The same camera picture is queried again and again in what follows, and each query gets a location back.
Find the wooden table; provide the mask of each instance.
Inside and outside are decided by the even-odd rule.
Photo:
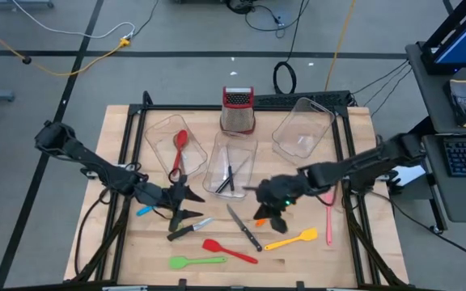
[[[109,106],[107,108],[96,153],[109,162],[117,162],[127,110],[128,106]],[[220,112],[148,111],[146,129],[174,114],[184,117],[190,130],[210,157],[215,134],[220,130],[218,126]],[[295,174],[295,166],[286,162],[271,149],[271,133],[280,125],[286,114],[287,112],[256,112],[256,131],[254,134],[259,142],[251,185],[257,185],[262,179],[271,175]],[[359,153],[375,147],[375,133],[368,109],[350,108],[349,119],[356,151]],[[344,155],[347,157],[345,133],[341,119],[339,121]],[[129,148],[129,155],[131,154],[132,144]],[[332,130],[329,130],[311,155],[310,163],[335,161],[335,157],[333,134]],[[141,171],[148,173],[151,182],[162,186],[168,185],[167,175],[145,139],[142,141],[139,162],[143,166]],[[203,189],[203,179],[204,175],[198,175],[189,181],[189,185],[195,193],[206,200],[206,203],[185,201],[183,208],[202,212],[205,214],[204,217],[214,217],[215,221],[174,242],[169,242],[166,239],[168,222],[155,213],[137,217],[135,213],[142,205],[136,200],[133,201],[119,284],[177,285],[180,278],[185,278],[188,280],[188,285],[200,286],[295,287],[298,280],[303,281],[306,287],[349,288],[357,286],[345,211],[341,206],[340,189],[338,189],[336,205],[332,210],[333,244],[330,247],[327,246],[325,239],[325,207],[315,198],[303,197],[297,205],[289,207],[288,211],[284,213],[283,217],[289,226],[287,234],[277,233],[270,228],[269,224],[255,227],[255,221],[252,217],[258,208],[258,203],[254,194],[248,195],[241,202],[231,202],[233,209],[255,234],[262,246],[277,240],[294,237],[309,227],[316,227],[319,232],[319,238],[315,241],[295,242],[274,251],[258,253],[230,217],[226,210],[226,201]],[[99,181],[88,182],[78,224],[90,205],[97,199],[101,189],[102,185]],[[388,194],[383,183],[377,183],[375,190],[385,195]],[[366,207],[376,249],[398,277],[407,282],[407,273],[391,205],[384,199],[367,196]],[[80,250],[80,266],[83,266],[92,257],[101,243],[107,211],[107,205],[100,204],[87,220]],[[202,218],[188,219],[184,223],[189,225]],[[168,267],[169,257],[174,255],[185,255],[189,258],[222,255],[202,249],[201,245],[205,238],[213,238],[225,247],[254,256],[258,258],[259,263],[249,264],[227,255],[228,261],[225,264],[189,265],[176,271]],[[74,276],[74,244],[66,268],[66,279]],[[365,267],[364,276],[366,282],[371,282],[366,252],[362,246],[360,249],[362,264]],[[104,278],[109,278],[113,252],[114,247],[111,247]]]

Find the concrete floor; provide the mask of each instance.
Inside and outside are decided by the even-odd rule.
[[[30,7],[40,21],[57,28],[85,31],[95,4],[101,0],[57,0],[56,8]],[[289,23],[299,1],[265,0],[276,15]],[[95,34],[106,32],[121,21],[139,25],[148,17],[154,1],[103,0]],[[312,0],[303,14],[294,50],[332,53],[350,0]],[[256,25],[272,27],[271,18],[260,10],[249,16]],[[361,53],[336,63],[330,90],[356,91],[386,74],[403,60],[404,46],[425,40],[447,17],[442,0],[364,0],[358,2],[342,47],[344,53]],[[121,28],[102,40],[91,40],[88,52],[114,48]],[[76,79],[63,121],[94,149],[109,104],[138,103],[148,90],[155,103],[219,103],[224,85],[253,85],[257,94],[271,94],[272,71],[281,58],[271,52],[290,47],[293,30],[283,39],[272,32],[256,32],[243,16],[234,15],[218,1],[187,0],[183,5],[162,0],[151,23],[126,48],[130,52],[174,52],[169,57],[110,57]],[[82,39],[47,32],[18,11],[0,9],[0,37],[16,49],[69,51],[68,57],[34,57],[57,71],[70,71]],[[214,52],[262,52],[257,57],[236,57]],[[188,52],[203,52],[191,57]],[[365,53],[381,53],[382,59]],[[93,57],[84,57],[87,64]],[[322,91],[331,59],[293,58],[298,75],[297,91]],[[281,76],[282,89],[290,86]],[[364,104],[381,85],[357,95]],[[14,57],[0,54],[0,89],[13,90],[13,103],[0,102],[0,263],[15,221],[36,170],[40,154],[33,138],[46,119],[52,119],[66,92],[66,78],[46,75]],[[392,89],[384,89],[368,104],[375,110]],[[408,131],[426,116],[414,76],[410,74],[374,116],[374,125],[384,137]],[[28,224],[15,255],[6,287],[60,282],[66,269],[78,220],[86,180],[76,165],[49,161]],[[423,187],[409,191],[429,191]],[[426,201],[408,199],[408,191],[397,202],[427,225],[433,218]],[[466,255],[413,223],[396,216],[400,241],[411,282],[419,287],[466,290]],[[449,223],[444,235],[466,247],[466,224]]]

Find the red cheese grater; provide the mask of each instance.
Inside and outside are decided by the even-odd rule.
[[[250,134],[255,130],[254,90],[224,87],[220,128],[223,131]]]

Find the green spatula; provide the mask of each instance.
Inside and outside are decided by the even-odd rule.
[[[225,256],[219,256],[208,259],[186,259],[184,256],[175,256],[170,258],[170,268],[180,269],[186,267],[188,264],[213,264],[224,263],[227,261]]]

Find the knife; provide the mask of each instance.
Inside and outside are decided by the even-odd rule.
[[[214,218],[210,217],[210,218],[206,218],[205,220],[203,220],[203,221],[201,221],[199,223],[196,223],[194,225],[183,227],[182,229],[177,230],[176,232],[173,232],[173,233],[169,234],[167,236],[167,239],[169,241],[173,241],[174,239],[182,237],[183,235],[189,233],[190,231],[195,231],[195,230],[201,229],[203,226],[207,225],[208,223],[212,222],[213,220],[214,220]]]
[[[231,208],[230,205],[226,205],[227,207],[227,212],[230,213],[231,217],[233,217],[233,220],[236,222],[236,224],[240,227],[240,230],[242,230],[249,238],[251,243],[256,247],[257,251],[262,251],[262,246],[258,243],[256,238],[252,235],[251,231],[248,230],[248,228],[242,223],[240,218],[236,215],[235,211]]]

